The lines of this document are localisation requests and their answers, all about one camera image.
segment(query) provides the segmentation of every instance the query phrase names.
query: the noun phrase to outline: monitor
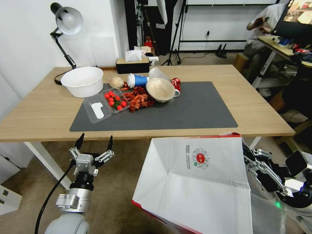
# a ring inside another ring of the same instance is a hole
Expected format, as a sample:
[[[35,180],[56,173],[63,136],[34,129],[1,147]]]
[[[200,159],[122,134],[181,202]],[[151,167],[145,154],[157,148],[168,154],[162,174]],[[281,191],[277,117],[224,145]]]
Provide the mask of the monitor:
[[[312,0],[291,0],[272,35],[312,42]]]

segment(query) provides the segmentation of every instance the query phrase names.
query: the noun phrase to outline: person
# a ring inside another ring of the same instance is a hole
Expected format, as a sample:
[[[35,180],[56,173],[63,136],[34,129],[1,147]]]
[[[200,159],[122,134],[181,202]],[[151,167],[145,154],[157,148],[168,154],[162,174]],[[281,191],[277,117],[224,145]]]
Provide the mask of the person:
[[[281,113],[287,111],[283,116],[289,122],[299,123],[307,118],[312,119],[312,108],[310,106],[312,102],[311,72],[312,68],[306,67],[300,61],[296,77],[269,101],[269,104],[276,112]]]
[[[268,59],[271,50],[266,48],[262,42],[257,40],[259,36],[270,34],[277,25],[283,14],[287,3],[270,5],[248,23],[246,29],[254,30],[252,36],[247,40],[244,54],[252,57],[250,69],[246,79],[250,84],[257,78],[259,72]]]

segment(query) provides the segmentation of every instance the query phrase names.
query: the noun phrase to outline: lamp arm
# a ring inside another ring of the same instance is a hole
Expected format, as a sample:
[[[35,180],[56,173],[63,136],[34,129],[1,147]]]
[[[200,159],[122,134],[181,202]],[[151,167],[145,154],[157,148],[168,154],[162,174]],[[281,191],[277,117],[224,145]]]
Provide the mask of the lamp arm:
[[[55,41],[55,43],[57,44],[57,46],[59,47],[59,49],[62,51],[62,53],[64,54],[64,57],[66,58],[67,62],[71,65],[71,67],[73,69],[76,68],[76,63],[75,61],[71,58],[71,56],[69,56],[68,54],[66,54],[65,50],[63,49],[63,47],[60,45],[58,38],[63,35],[63,33],[57,33],[58,28],[56,28],[53,32],[50,33],[50,35],[52,36],[53,40]]]

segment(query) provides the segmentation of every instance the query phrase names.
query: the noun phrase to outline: floor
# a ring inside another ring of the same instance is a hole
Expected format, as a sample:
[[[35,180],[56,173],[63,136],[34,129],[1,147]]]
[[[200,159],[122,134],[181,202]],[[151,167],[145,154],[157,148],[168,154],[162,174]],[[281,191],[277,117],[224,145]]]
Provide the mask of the floor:
[[[185,57],[201,57],[204,53],[183,54]],[[214,54],[203,58],[184,59],[182,65],[232,64],[236,54],[228,53],[227,59]],[[168,56],[161,56],[158,64]],[[102,153],[107,148],[107,141],[84,142],[82,151]],[[91,207],[86,214],[90,224],[90,234],[169,234],[172,233],[165,225],[131,204],[137,180],[149,147],[150,139],[118,140],[114,142],[115,157],[99,169],[94,179],[94,191],[91,195]],[[55,161],[65,171],[71,158],[68,149],[74,142],[43,143]],[[275,144],[273,138],[263,137],[257,145],[273,153],[273,160],[284,163],[285,156]],[[69,178],[73,181],[73,170]],[[0,216],[1,233],[33,233],[37,215],[47,194],[56,183],[54,177],[34,157],[27,168],[3,183],[3,186],[23,196],[19,210]],[[59,186],[52,195],[43,213],[39,233],[44,233],[48,224],[58,218],[61,212],[55,207],[58,194],[65,190]],[[287,233],[301,233],[291,220],[287,221]]]

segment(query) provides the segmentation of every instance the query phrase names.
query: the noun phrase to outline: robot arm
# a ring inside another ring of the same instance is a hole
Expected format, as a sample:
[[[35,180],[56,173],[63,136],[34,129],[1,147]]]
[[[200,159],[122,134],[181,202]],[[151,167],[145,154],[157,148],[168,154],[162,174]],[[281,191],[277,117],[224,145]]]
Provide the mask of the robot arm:
[[[312,234],[312,155],[296,151],[284,166],[273,163],[272,153],[243,145],[247,172],[264,191],[274,193],[286,214]]]
[[[52,221],[46,229],[45,234],[88,233],[89,224],[85,221],[84,215],[88,212],[90,207],[90,196],[94,188],[93,178],[98,174],[97,168],[110,160],[114,156],[114,152],[112,151],[113,143],[111,136],[108,149],[103,154],[80,153],[79,149],[82,145],[83,138],[84,134],[76,141],[75,147],[69,149],[71,155],[74,157],[74,160],[71,161],[71,165],[76,165],[74,171],[74,174],[77,175],[76,180],[70,185],[68,193],[60,194],[56,201],[56,206],[64,211],[65,214]],[[38,233],[42,212],[40,212],[38,216],[35,234]]]

